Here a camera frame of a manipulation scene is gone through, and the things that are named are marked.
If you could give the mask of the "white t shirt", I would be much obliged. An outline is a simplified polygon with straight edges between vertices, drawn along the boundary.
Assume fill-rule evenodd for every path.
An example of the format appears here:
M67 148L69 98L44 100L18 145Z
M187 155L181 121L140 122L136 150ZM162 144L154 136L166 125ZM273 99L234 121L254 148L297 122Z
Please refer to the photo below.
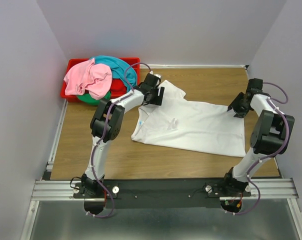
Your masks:
M135 142L244 157L245 126L225 105L188 101L186 93L165 80L162 104L138 108L139 118L131 139Z

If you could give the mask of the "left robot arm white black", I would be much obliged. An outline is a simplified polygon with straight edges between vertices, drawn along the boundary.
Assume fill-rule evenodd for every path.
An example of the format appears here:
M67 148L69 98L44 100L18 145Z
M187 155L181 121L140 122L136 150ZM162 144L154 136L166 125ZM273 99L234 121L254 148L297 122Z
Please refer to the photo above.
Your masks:
M107 193L103 185L107 155L112 141L119 135L125 113L137 106L161 106L164 87L160 87L161 76L149 72L144 81L128 93L111 100L102 99L90 122L92 149L88 166L79 178L80 183L72 186L74 195L97 198Z

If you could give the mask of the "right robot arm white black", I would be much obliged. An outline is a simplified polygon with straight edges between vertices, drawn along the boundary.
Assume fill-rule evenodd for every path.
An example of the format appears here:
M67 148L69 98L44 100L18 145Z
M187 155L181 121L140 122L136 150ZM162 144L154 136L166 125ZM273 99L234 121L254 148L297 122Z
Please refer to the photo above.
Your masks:
M285 101L274 99L263 92L266 84L259 78L249 79L246 91L240 92L227 108L235 112L235 118L241 119L249 111L255 111L258 120L250 136L249 151L224 176L220 189L225 194L243 193L257 170L271 158L283 154L288 147L295 118L284 114L274 104L286 104L288 95L284 95Z

